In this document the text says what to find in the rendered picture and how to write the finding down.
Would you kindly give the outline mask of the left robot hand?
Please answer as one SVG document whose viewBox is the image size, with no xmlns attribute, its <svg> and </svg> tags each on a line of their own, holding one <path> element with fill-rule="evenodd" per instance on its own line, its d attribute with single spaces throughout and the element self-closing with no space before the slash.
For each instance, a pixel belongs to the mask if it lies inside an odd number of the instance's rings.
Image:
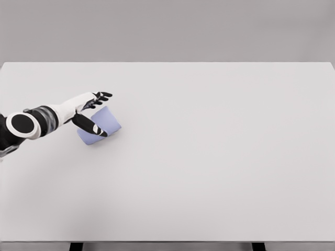
<svg viewBox="0 0 335 251">
<path fill-rule="evenodd" d="M 103 102 L 108 101 L 112 96 L 113 95 L 108 92 L 85 93 L 79 95 L 79 99 L 75 101 L 75 114 L 71 121 L 87 133 L 107 137 L 108 134 L 103 129 L 91 119 L 81 114 L 81 112 L 85 109 L 95 109 L 96 106 L 102 105 Z"/>
</svg>

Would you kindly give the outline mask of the light blue cup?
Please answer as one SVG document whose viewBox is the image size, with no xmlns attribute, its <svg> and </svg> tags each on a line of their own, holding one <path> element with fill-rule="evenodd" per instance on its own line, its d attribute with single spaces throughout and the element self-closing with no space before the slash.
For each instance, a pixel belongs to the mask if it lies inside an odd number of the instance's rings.
<svg viewBox="0 0 335 251">
<path fill-rule="evenodd" d="M 104 130 L 108 136 L 121 129 L 120 123 L 107 106 L 94 113 L 90 119 Z M 94 144 L 105 138 L 99 135 L 90 134 L 82 129 L 77 129 L 77 134 L 86 145 Z"/>
</svg>

